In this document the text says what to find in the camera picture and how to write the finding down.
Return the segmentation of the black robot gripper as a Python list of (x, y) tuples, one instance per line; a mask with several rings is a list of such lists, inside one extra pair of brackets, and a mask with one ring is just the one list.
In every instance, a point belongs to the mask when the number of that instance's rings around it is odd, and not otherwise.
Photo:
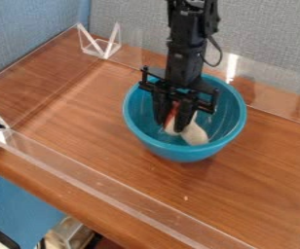
[(141, 68), (139, 87), (152, 94), (159, 125), (165, 124), (176, 102), (176, 132), (184, 131), (197, 110), (216, 112), (220, 90), (203, 78), (207, 46), (207, 42), (187, 47), (169, 42), (167, 68)]

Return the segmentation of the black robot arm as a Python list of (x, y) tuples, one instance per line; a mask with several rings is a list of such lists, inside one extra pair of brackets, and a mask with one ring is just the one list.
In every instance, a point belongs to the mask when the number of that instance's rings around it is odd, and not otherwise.
[(139, 87), (152, 93), (155, 120), (163, 125), (176, 107), (175, 131), (183, 132), (197, 111), (213, 114), (220, 90), (203, 78), (204, 64), (217, 67), (207, 58), (208, 43), (223, 56), (213, 35), (220, 31), (219, 0), (168, 0), (169, 28), (167, 68), (141, 68)]

